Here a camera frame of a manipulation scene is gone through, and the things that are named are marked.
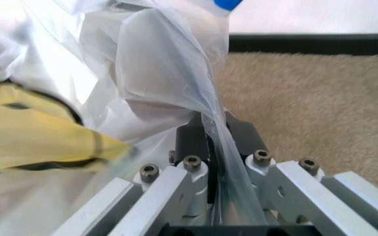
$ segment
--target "white wall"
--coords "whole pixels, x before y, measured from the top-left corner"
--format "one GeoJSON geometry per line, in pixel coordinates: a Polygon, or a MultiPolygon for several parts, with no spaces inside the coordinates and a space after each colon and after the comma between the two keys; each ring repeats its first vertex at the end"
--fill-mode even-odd
{"type": "Polygon", "coordinates": [[[230,33],[378,33],[378,0],[243,0],[230,33]]]}

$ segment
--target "white plastic bag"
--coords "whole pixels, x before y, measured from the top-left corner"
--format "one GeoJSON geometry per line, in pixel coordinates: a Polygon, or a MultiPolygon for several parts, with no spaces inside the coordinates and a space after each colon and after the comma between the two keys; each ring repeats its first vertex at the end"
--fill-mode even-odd
{"type": "MultiPolygon", "coordinates": [[[[113,176],[131,180],[147,161],[165,167],[176,128],[191,118],[192,111],[200,111],[226,169],[219,177],[211,223],[264,223],[261,205],[225,126],[214,81],[227,54],[229,12],[209,0],[119,0],[108,5],[97,1],[94,6],[86,1],[82,8],[62,1],[16,1],[21,6],[18,11],[27,17],[8,31],[0,28],[0,44],[7,45],[0,47],[0,55],[9,55],[0,63],[0,80],[10,77],[54,95],[71,105],[87,127],[133,145],[124,162],[96,175],[89,188],[98,189],[113,176]]],[[[9,23],[9,16],[0,20],[1,26],[9,23]]],[[[62,194],[68,187],[47,188],[45,192],[62,194]]],[[[77,199],[88,199],[93,193],[75,194],[77,199]]],[[[50,198],[45,195],[41,200],[50,198]]],[[[63,206],[45,209],[57,217],[51,224],[55,228],[74,209],[66,207],[63,197],[52,199],[59,201],[54,206],[63,206]]],[[[5,213],[22,215],[27,221],[30,212],[39,208],[36,204],[6,206],[5,213]]],[[[6,219],[0,217],[2,229],[10,226],[6,219]]],[[[39,229],[37,222],[29,226],[34,230],[17,228],[12,234],[39,229]]]]}

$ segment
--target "bolt head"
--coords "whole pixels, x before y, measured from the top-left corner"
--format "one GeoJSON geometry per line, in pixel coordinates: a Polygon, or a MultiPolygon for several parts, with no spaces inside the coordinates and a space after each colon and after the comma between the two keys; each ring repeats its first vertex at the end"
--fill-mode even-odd
{"type": "Polygon", "coordinates": [[[183,159],[183,167],[189,172],[195,172],[201,168],[201,158],[195,155],[186,156],[183,159]]]}
{"type": "Polygon", "coordinates": [[[259,149],[253,153],[253,161],[259,166],[269,166],[271,159],[271,155],[266,150],[259,149]]]}
{"type": "Polygon", "coordinates": [[[152,183],[159,175],[158,166],[154,164],[144,165],[139,170],[139,175],[141,176],[142,181],[146,183],[152,183]]]}
{"type": "Polygon", "coordinates": [[[176,156],[176,151],[175,150],[170,150],[168,151],[168,162],[170,164],[174,164],[175,162],[175,156],[176,156]]]}
{"type": "Polygon", "coordinates": [[[298,164],[312,176],[315,176],[319,170],[319,164],[310,158],[302,158],[298,164]]]}

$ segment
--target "carpet floor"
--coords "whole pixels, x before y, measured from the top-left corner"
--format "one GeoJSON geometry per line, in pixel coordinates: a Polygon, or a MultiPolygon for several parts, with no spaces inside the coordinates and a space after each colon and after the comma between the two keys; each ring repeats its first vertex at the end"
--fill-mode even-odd
{"type": "Polygon", "coordinates": [[[230,54],[217,83],[278,162],[313,158],[378,187],[378,56],[230,54]]]}

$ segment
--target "black baseboard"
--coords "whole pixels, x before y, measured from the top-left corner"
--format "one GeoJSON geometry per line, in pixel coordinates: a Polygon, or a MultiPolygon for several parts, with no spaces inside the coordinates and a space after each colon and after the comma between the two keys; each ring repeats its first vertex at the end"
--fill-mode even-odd
{"type": "Polygon", "coordinates": [[[378,34],[230,35],[230,52],[378,55],[378,34]]]}

